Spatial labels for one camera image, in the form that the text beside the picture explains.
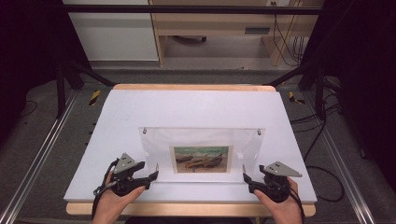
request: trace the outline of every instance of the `floor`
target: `floor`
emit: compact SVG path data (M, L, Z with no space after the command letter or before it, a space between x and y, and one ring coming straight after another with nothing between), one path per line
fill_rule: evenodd
M204 43L199 39L174 37L168 41L165 56L163 67L153 63L136 63L131 69L130 63L121 63L119 66L97 64L96 69L104 77L118 82L262 84L293 68L284 63L272 66L259 37L208 37ZM289 60L287 62L292 62L291 57L285 55L285 58ZM19 212L12 217L15 218L15 223L89 223L88 216L66 214L63 196L86 144L90 141L94 124L110 88L85 76L84 79L86 85L83 90L67 91L68 96L76 97L76 101L69 111L66 123L54 135L55 141L50 146L44 146L43 143L57 121L56 85L53 81L28 93L29 102L21 113L21 119L12 135L1 146L0 209L6 211L18 187L25 183L23 181L31 178L34 183L30 188L21 186L24 189L24 196L21 197L24 204L15 207ZM298 80L295 77L278 88L290 121L313 114L309 106L313 94L311 91L299 92L295 86ZM94 106L88 105L95 90L101 90L101 95ZM305 100L305 104L291 101L290 91L294 92L296 100ZM346 195L340 202L318 199L317 213L305 223L396 223L395 193L387 185L375 162L361 158L359 144L350 131L342 110L337 106L336 97L329 90L325 91L325 95L329 96L326 107L330 108L326 129L315 143L306 164L326 168L343 178L344 174L339 173L339 164L334 163L332 152L328 149L329 142L334 143L336 151L345 162L347 175L352 177L364 205L369 209L370 217L375 221L362 220L365 216L359 215L360 210L354 206L357 204L356 194L353 190L346 189ZM292 128L302 155L305 155L318 135L320 125L316 119L309 119L301 123L294 121ZM37 153L45 155L43 163L38 167L37 175L25 178L26 174L35 173L29 167L36 162ZM323 198L336 199L340 196L342 191L334 177L318 169L308 171L314 188Z

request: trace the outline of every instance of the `gray carpet floor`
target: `gray carpet floor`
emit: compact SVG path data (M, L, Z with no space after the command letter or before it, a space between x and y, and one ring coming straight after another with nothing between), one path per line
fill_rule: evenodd
M105 77L122 83L246 83L261 84L284 74L279 71L267 71L265 76L257 71L224 71L212 70L204 73L194 71L101 71ZM100 116L106 96L110 88L95 83L86 78L83 90L78 91L76 103L58 136L53 149L47 157L38 179L33 185L17 220L20 223L26 218L31 223L62 223L61 220L81 220L88 223L88 216L70 216L66 214L66 202L63 200L67 189L87 143L90 132ZM57 101L55 82L34 88L27 100L18 124L0 150L0 209L4 210L11 200L16 188L21 183L24 174L35 158L50 128L55 121ZM89 105L95 90L101 90L95 105ZM300 105L289 100L289 91L280 91L290 120L312 115L308 105ZM300 92L294 92L296 99L304 99ZM337 104L335 97L329 97L327 106ZM304 155L318 134L319 127L314 120L292 125L299 147ZM375 161L361 158L359 145L354 139L348 124L342 114L337 111L328 115L326 127L332 135L345 160L348 169L357 182L364 200L367 202L376 223L396 223L395 193L386 183L378 170ZM332 172L334 166L328 152L319 138L310 153L307 165L316 165ZM318 170L309 170L314 188L325 198L337 198L341 189L333 177ZM316 203L317 213L306 220L306 223L360 223L346 195L338 203L328 203L321 199Z

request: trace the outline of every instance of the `black fabric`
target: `black fabric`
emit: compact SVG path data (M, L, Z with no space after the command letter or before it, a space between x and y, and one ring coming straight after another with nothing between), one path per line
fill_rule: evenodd
M125 224L252 224L247 217L130 217Z
M0 3L0 143L23 110L26 93L55 79L60 60L74 60L91 68L68 14L40 10L45 3L23 0ZM33 27L33 21L43 29ZM49 46L47 34L55 40L57 52Z
M326 1L326 6L340 1ZM396 191L396 6L394 1L357 0L337 29L320 65L325 76L339 77L340 102L361 147L376 159ZM307 62L340 18L318 18L304 55Z

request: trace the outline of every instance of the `wooden desk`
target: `wooden desk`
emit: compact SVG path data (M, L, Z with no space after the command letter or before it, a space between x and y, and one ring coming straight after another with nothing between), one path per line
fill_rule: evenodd
M275 91L269 86L248 85L152 85L120 84L114 90L180 90L180 91ZM307 217L316 213L313 203L304 203ZM89 215L92 203L70 202L66 206L70 215ZM128 216L148 217L270 217L268 209L256 203L131 203L122 212Z
M270 0L149 0L151 5L185 5L185 6L243 6L265 7ZM283 7L321 7L323 0L289 0ZM276 21L279 31L275 31L274 15L219 15L219 14L172 14L153 13L154 34L160 64L166 50L166 38L169 35L259 35L262 36L266 50L273 65L278 65L281 53L285 52L285 40L289 43L292 36L309 37L318 16L312 15L278 15ZM263 28L269 33L252 34L247 28Z

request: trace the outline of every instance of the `framed picture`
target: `framed picture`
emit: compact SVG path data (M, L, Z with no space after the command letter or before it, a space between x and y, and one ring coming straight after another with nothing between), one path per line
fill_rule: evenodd
M233 148L221 147L170 147L176 174L229 173Z

